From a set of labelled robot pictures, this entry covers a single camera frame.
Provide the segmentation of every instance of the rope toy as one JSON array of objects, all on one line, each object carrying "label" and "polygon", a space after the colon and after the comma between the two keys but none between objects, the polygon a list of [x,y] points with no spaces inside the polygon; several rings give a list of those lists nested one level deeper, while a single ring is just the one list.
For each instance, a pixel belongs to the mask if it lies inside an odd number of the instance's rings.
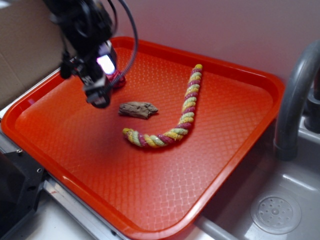
[{"label": "rope toy", "polygon": [[148,134],[141,134],[131,128],[124,128],[122,130],[124,137],[132,144],[142,148],[160,148],[174,144],[176,141],[180,141],[187,135],[194,122],[202,68],[201,64],[197,64],[191,72],[186,93],[184,95],[182,114],[179,123],[175,128],[172,128],[164,134],[150,136]]}]

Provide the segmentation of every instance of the piece of wood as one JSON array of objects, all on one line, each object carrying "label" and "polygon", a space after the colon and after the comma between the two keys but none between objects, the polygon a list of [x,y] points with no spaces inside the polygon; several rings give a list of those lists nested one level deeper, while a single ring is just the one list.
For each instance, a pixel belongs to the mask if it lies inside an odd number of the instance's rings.
[{"label": "piece of wood", "polygon": [[148,119],[156,112],[158,112],[158,109],[149,102],[130,101],[120,104],[118,114],[140,119]]}]

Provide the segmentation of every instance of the red tray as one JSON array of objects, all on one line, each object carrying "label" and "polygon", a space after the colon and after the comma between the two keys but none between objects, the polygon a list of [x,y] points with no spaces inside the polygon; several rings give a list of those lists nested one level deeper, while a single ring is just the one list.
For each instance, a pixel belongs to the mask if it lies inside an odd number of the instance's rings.
[{"label": "red tray", "polygon": [[[112,40],[119,69],[133,41]],[[177,125],[190,72],[203,65],[195,122],[174,146],[142,149],[123,128],[162,134]],[[21,148],[119,231],[132,239],[177,234],[197,217],[275,118],[284,86],[273,75],[139,42],[127,84],[111,105],[86,103],[81,81],[58,74],[19,100],[1,126]],[[150,102],[148,120],[119,116],[121,103]]]}]

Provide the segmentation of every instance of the sink drain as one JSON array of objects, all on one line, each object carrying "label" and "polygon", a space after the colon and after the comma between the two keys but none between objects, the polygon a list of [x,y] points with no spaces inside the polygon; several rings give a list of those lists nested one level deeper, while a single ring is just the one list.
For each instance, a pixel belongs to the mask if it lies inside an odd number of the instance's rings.
[{"label": "sink drain", "polygon": [[270,234],[287,234],[301,220],[301,209],[296,200],[282,192],[264,192],[251,205],[254,223]]}]

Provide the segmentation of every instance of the gray sink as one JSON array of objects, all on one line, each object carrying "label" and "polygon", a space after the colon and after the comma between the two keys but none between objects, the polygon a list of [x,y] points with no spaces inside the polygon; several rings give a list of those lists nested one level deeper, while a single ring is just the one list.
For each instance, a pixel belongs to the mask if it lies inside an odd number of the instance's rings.
[{"label": "gray sink", "polygon": [[274,157],[274,124],[201,213],[240,240],[320,239],[320,134],[300,128],[298,156]]}]

